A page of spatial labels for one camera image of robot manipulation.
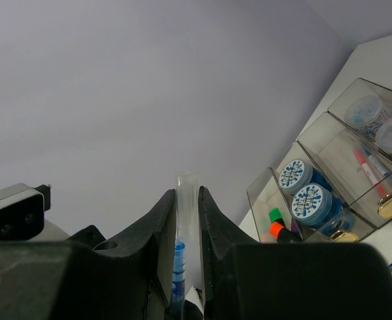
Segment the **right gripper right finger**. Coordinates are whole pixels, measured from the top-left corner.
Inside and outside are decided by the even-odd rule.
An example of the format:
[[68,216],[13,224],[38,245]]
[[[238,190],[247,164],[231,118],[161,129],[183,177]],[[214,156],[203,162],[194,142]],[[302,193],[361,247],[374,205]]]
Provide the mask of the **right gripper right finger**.
[[392,275],[363,243],[259,243],[198,196],[206,319],[392,319]]

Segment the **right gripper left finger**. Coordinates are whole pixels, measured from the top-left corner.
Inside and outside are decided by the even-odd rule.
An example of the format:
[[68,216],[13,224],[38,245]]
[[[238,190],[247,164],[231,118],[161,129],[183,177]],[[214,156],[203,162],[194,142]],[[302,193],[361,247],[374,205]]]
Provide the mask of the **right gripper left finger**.
[[95,246],[1,241],[0,319],[163,319],[171,304],[175,191]]

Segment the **blue pen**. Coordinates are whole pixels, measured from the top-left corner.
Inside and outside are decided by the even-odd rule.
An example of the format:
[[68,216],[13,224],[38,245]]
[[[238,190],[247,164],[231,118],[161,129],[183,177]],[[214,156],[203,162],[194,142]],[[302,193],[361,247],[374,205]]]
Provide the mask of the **blue pen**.
[[184,318],[186,248],[199,240],[198,194],[200,175],[182,172],[176,175],[176,234],[171,291],[171,316]]

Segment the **orange cap black highlighter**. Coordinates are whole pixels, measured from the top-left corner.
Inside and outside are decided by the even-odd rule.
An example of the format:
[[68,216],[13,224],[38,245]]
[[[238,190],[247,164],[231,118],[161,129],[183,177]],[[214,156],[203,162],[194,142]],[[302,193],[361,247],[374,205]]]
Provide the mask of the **orange cap black highlighter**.
[[299,243],[301,238],[296,234],[290,232],[286,227],[278,222],[273,222],[269,229],[270,234],[277,240],[278,243]]

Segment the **green cap black highlighter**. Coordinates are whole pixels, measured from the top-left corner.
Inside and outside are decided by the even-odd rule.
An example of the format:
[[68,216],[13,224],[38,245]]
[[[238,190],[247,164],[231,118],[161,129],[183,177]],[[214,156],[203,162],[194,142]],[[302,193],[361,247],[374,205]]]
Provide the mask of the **green cap black highlighter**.
[[278,222],[284,224],[281,211],[278,207],[274,207],[269,211],[269,220],[271,223]]

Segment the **blue white tape roll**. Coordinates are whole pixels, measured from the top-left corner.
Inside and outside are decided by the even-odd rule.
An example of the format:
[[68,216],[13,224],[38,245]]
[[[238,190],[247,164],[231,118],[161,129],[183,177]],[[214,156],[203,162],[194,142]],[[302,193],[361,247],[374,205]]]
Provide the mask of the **blue white tape roll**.
[[332,186],[322,172],[302,159],[288,162],[279,172],[279,188],[286,195],[294,195],[298,190],[310,183],[316,183],[328,191]]
[[355,221],[344,210],[340,198],[316,183],[310,183],[296,192],[291,202],[291,215],[326,236],[332,236],[338,230],[352,230]]

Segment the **pink white pen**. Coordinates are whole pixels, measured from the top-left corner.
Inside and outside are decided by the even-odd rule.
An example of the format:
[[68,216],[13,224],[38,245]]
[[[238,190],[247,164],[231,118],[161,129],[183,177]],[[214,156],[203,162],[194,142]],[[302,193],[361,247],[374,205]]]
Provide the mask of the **pink white pen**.
[[362,144],[361,147],[363,152],[366,154],[370,164],[374,166],[374,168],[378,171],[380,176],[389,177],[391,173],[388,170],[388,168],[386,168],[386,166],[384,166],[384,164],[382,164],[382,162],[380,162],[380,160],[374,154],[372,154],[372,152],[370,152],[370,150],[366,145]]
[[385,197],[387,195],[386,191],[384,188],[380,185],[380,182],[377,178],[377,176],[374,174],[372,168],[369,166],[369,164],[366,162],[365,158],[363,157],[362,153],[358,149],[354,149],[353,153],[358,160],[360,166],[362,167],[362,170],[365,172],[366,176],[370,180],[372,186],[376,188],[378,194],[381,197]]

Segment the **clear jar blue pins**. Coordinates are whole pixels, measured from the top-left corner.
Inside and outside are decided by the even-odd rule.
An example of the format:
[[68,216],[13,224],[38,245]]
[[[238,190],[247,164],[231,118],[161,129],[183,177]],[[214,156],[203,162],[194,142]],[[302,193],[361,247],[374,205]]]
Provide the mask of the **clear jar blue pins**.
[[374,95],[362,97],[345,112],[345,122],[365,134],[375,135],[392,114],[384,102]]

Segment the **purple cap black highlighter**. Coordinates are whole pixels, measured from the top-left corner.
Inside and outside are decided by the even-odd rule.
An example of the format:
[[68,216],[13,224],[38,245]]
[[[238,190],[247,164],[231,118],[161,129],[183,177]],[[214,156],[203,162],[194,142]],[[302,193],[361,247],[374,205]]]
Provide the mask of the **purple cap black highlighter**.
[[294,218],[291,219],[291,232],[298,237],[301,236],[298,223]]

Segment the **clear compartment organizer tray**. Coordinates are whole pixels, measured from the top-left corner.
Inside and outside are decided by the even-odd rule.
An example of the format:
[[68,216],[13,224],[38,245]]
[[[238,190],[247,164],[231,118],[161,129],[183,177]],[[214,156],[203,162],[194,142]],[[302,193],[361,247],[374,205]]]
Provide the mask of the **clear compartment organizer tray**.
[[[392,157],[375,143],[375,135],[365,134],[345,122],[345,112],[356,100],[374,95],[392,114],[392,90],[364,79],[357,79],[320,114],[284,154],[269,166],[247,190],[257,235],[262,243],[277,240],[270,234],[269,211],[278,207],[283,226],[291,232],[291,202],[279,188],[279,172],[291,160],[302,159],[316,167],[331,184],[334,196],[340,198],[344,210],[354,218],[350,231],[338,230],[326,236],[297,221],[301,241],[357,242],[383,227],[392,227]],[[386,168],[389,177],[382,177],[370,164],[361,145],[368,147]],[[377,176],[387,195],[381,197],[362,170],[353,150],[358,149]]]

